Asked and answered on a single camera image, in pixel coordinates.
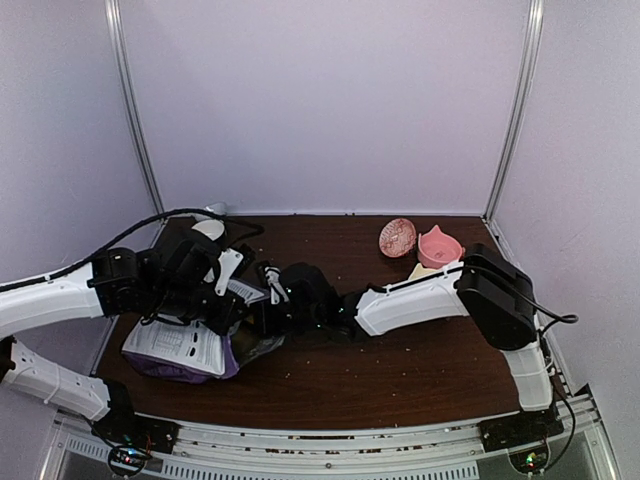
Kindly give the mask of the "purple pet food bag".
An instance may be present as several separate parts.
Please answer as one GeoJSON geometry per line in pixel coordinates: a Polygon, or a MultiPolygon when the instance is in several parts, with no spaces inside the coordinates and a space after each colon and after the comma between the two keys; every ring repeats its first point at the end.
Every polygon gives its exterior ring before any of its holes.
{"type": "Polygon", "coordinates": [[[245,300],[244,318],[228,334],[216,334],[197,320],[161,313],[140,320],[128,334],[121,354],[139,374],[189,384],[227,380],[250,362],[283,345],[282,333],[259,333],[252,305],[270,301],[270,292],[233,279],[227,287],[245,300]]]}

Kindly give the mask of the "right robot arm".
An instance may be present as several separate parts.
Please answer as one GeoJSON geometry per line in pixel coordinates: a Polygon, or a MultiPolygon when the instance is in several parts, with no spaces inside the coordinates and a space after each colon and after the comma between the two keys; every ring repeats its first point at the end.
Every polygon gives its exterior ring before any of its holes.
{"type": "Polygon", "coordinates": [[[485,341],[506,359],[520,408],[512,430],[535,440],[551,424],[548,373],[531,279],[499,254],[475,244],[460,260],[431,274],[339,295],[323,272],[307,263],[256,267],[272,298],[263,331],[276,335],[320,330],[357,342],[404,327],[451,317],[473,320],[485,341]]]}

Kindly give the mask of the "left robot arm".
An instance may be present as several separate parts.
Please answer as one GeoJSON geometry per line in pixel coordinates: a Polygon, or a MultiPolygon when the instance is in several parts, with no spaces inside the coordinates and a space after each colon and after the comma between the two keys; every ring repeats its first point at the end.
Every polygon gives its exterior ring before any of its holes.
{"type": "Polygon", "coordinates": [[[105,249],[85,263],[2,285],[2,384],[104,423],[123,444],[137,442],[144,424],[123,384],[62,367],[27,348],[16,334],[128,313],[154,321],[172,317],[180,328],[198,321],[214,331],[214,321],[237,297],[219,284],[230,279],[242,259],[240,252],[223,250],[191,230],[145,251],[105,249]]]}

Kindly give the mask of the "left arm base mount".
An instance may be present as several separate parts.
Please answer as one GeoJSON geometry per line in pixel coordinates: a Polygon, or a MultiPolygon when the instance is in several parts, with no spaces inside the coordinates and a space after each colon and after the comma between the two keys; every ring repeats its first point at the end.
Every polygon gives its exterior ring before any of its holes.
{"type": "Polygon", "coordinates": [[[104,380],[108,411],[99,420],[88,420],[92,433],[109,448],[107,465],[121,478],[141,473],[152,454],[171,454],[180,426],[173,421],[146,417],[134,411],[129,392],[120,382],[104,380]]]}

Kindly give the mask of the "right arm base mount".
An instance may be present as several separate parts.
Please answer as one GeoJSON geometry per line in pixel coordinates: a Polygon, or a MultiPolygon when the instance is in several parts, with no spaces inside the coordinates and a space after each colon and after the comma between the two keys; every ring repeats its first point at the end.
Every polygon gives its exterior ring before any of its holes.
{"type": "Polygon", "coordinates": [[[564,432],[558,409],[483,420],[478,424],[485,453],[506,451],[514,470],[529,477],[542,474],[551,464],[549,439],[564,432]]]}

